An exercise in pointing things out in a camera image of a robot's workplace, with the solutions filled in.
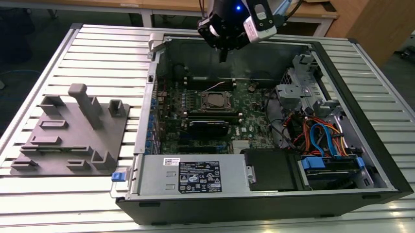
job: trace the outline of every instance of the barcode sticker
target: barcode sticker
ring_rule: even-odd
[[[122,3],[120,6],[139,7],[139,4]]]

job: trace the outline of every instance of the sticker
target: sticker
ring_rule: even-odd
[[[179,192],[180,193],[222,192],[219,161],[180,162]]]
[[[180,158],[164,158],[164,166],[179,166]]]
[[[139,4],[128,4],[128,3],[122,3],[120,6],[132,6],[132,7],[139,7]]]

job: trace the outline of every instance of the gray block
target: gray block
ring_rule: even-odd
[[[108,110],[110,110],[112,117],[126,117],[127,116],[122,100],[111,100]]]
[[[30,142],[34,145],[59,145],[63,140],[59,136],[34,136]]]
[[[71,171],[86,171],[91,169],[91,166],[84,159],[68,159],[67,168]]]
[[[35,171],[38,168],[38,163],[35,163],[34,160],[27,158],[20,161],[14,161],[12,168],[15,168],[19,171]]]
[[[46,96],[46,113],[22,146],[12,175],[111,175],[115,171],[130,105],[120,100],[100,104],[86,90],[83,85],[70,89],[83,107]],[[100,128],[92,128],[91,117],[102,122]]]
[[[40,128],[46,129],[66,129],[68,123],[66,120],[46,120],[39,124]]]
[[[106,152],[104,157],[102,157],[95,150],[91,158],[91,164],[99,170],[108,170],[116,166],[116,161],[108,151]]]
[[[87,95],[87,85],[80,83],[74,83],[68,91],[70,96],[76,99],[79,104],[79,109],[83,112],[92,128],[96,130],[103,127],[103,122],[99,118],[99,112],[91,103],[91,99]]]
[[[60,99],[59,96],[47,95],[44,97],[44,100],[42,101],[39,107],[42,107],[42,109],[47,115],[59,116],[60,113],[58,111],[58,107],[64,106],[64,105],[66,105],[66,103],[63,102],[63,100]]]

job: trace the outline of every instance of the gray floor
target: gray floor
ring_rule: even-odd
[[[130,16],[120,13],[76,12],[59,11],[58,19],[51,19],[47,10],[32,10],[32,21],[36,32],[27,36],[27,40],[34,51],[32,59],[19,65],[0,63],[0,73],[16,69],[32,69],[43,71],[54,52],[66,36],[72,23],[135,26],[140,25],[139,15]],[[197,28],[197,17],[176,16],[163,21],[160,16],[155,16],[156,27],[168,28]],[[383,71],[395,85],[402,96],[413,108],[415,108],[415,64],[402,60],[394,55],[383,67]],[[12,117],[24,101],[24,98],[38,80],[34,73],[14,73],[0,77],[7,87],[0,90],[0,135],[4,132]]]
[[[394,54],[382,71],[409,105],[415,109],[415,63]]]

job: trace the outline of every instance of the warning label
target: warning label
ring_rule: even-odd
[[[179,191],[180,193],[222,192],[219,161],[180,162]]]

